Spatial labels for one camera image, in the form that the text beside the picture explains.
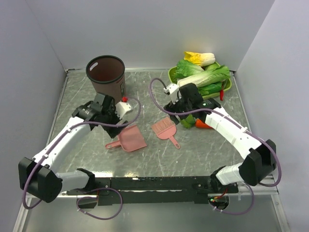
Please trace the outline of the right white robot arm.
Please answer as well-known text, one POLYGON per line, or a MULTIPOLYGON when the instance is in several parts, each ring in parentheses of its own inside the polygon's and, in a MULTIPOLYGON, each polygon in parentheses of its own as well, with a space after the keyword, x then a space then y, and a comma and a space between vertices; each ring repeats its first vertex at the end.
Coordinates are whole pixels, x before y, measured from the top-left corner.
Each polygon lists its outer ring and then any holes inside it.
POLYGON ((234 120, 227 111, 213 98, 204 100, 195 84, 179 87, 169 84, 164 92, 171 101, 164 106, 170 118, 178 123, 179 119, 190 114, 221 134, 241 155, 243 162, 223 166, 212 174, 211 187, 215 192, 222 192, 229 184, 244 182, 256 186, 273 170, 277 164, 273 156, 276 149, 271 140, 265 143, 250 136, 248 130, 234 120))

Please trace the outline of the pink plastic brush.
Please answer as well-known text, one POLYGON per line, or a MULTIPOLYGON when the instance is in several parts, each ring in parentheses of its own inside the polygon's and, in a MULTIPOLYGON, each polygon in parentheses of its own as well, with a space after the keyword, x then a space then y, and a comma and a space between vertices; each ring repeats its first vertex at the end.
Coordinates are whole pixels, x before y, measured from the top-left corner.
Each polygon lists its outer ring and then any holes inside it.
POLYGON ((177 149, 181 148, 179 143, 174 138, 174 135, 176 134, 177 131, 176 125, 169 117, 166 117, 154 123, 151 126, 151 128, 159 139, 161 140, 169 139, 177 149))

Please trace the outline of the pink plastic dustpan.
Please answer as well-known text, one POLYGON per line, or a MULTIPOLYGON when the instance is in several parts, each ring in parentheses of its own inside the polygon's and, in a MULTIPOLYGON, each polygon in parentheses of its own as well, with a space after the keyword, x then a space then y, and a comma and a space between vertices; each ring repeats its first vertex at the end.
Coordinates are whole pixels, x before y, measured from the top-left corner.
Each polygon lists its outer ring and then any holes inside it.
POLYGON ((126 152, 133 152, 147 146, 137 125, 127 127, 117 136, 118 140, 105 145, 106 149, 122 147, 126 152))

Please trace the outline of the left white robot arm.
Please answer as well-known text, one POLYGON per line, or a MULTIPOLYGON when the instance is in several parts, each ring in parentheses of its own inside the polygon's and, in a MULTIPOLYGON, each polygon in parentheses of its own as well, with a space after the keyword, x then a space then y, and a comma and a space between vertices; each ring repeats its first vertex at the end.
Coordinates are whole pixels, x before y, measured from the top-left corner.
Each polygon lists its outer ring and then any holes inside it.
POLYGON ((33 158, 23 158, 18 164, 19 183, 23 196, 27 193, 46 203, 52 202, 61 192, 79 189, 84 194, 95 190, 95 175, 83 168, 59 173, 59 167, 74 146, 96 126, 111 138, 128 125, 120 124, 124 115, 132 110, 129 103, 115 102, 114 98, 98 93, 95 99, 77 107, 62 131, 33 158))

